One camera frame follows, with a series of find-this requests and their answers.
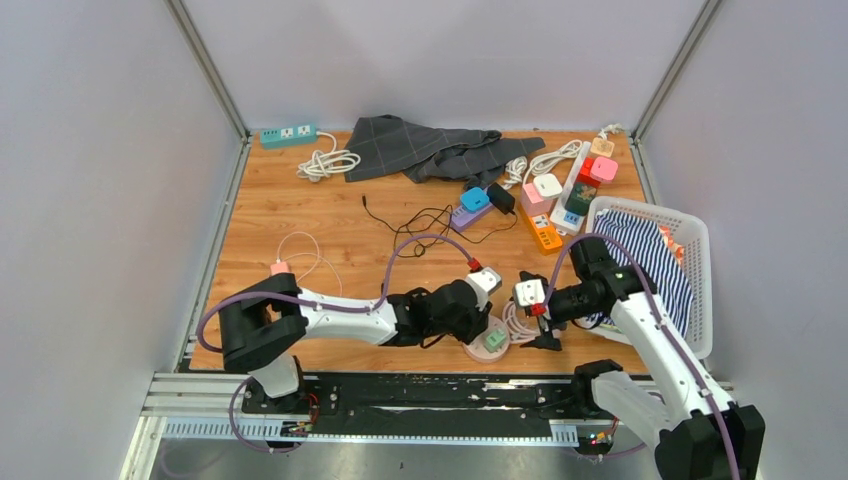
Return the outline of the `teal power strip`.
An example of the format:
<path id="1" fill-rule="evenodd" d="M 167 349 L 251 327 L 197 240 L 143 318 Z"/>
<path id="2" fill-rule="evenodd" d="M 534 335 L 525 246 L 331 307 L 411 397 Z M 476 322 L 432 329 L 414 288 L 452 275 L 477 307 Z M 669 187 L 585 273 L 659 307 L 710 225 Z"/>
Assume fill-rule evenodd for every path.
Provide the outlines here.
<path id="1" fill-rule="evenodd" d="M 317 139 L 317 129 L 313 124 L 266 129 L 259 134 L 260 144 L 266 150 L 312 144 Z"/>

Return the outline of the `round pink power socket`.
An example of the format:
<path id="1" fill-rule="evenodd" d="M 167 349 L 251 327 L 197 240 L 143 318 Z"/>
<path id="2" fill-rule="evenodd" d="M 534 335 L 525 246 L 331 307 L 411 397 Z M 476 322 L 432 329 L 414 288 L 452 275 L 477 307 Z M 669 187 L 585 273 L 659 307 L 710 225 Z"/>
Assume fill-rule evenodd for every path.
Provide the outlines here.
<path id="1" fill-rule="evenodd" d="M 488 316 L 487 327 L 463 350 L 472 360 L 479 363 L 494 363 L 501 360 L 510 346 L 509 330 L 503 320 Z"/>

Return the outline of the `pink USB charger plug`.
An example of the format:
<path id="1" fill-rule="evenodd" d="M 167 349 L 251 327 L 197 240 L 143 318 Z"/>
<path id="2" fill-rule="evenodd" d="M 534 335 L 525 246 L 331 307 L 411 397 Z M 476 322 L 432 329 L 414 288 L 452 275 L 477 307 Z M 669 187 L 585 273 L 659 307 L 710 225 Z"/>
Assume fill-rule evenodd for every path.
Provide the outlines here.
<path id="1" fill-rule="evenodd" d="M 290 272 L 290 266 L 286 261 L 277 261 L 269 266 L 269 273 L 271 276 Z"/>

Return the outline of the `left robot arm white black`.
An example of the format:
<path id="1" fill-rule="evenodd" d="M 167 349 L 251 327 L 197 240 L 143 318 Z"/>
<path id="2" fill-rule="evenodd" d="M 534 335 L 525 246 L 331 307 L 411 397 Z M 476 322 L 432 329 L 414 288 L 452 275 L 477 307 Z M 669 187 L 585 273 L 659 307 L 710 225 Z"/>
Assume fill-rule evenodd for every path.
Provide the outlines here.
<path id="1" fill-rule="evenodd" d="M 217 314 L 226 372 L 247 374 L 283 413 L 306 400 L 300 363 L 289 349 L 302 339 L 353 339 L 371 345 L 423 347 L 431 337 L 471 343 L 488 326 L 490 297 L 502 285 L 490 268 L 434 291 L 417 288 L 384 299 L 327 296 L 276 274 L 223 301 Z"/>

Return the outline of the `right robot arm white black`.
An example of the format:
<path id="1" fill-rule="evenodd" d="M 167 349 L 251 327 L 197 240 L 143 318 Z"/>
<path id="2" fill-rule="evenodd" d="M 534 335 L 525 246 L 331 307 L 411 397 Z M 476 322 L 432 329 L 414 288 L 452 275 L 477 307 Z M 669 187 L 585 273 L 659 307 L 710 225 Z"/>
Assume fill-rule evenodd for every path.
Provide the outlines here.
<path id="1" fill-rule="evenodd" d="M 659 393 L 649 394 L 612 360 L 574 371 L 571 403 L 584 417 L 602 411 L 621 420 L 652 452 L 663 479 L 754 479 L 765 421 L 741 405 L 695 357 L 674 328 L 657 287 L 617 240 L 588 233 L 573 238 L 569 258 L 580 282 L 557 288 L 524 274 L 513 300 L 553 325 L 602 313 L 636 349 Z"/>

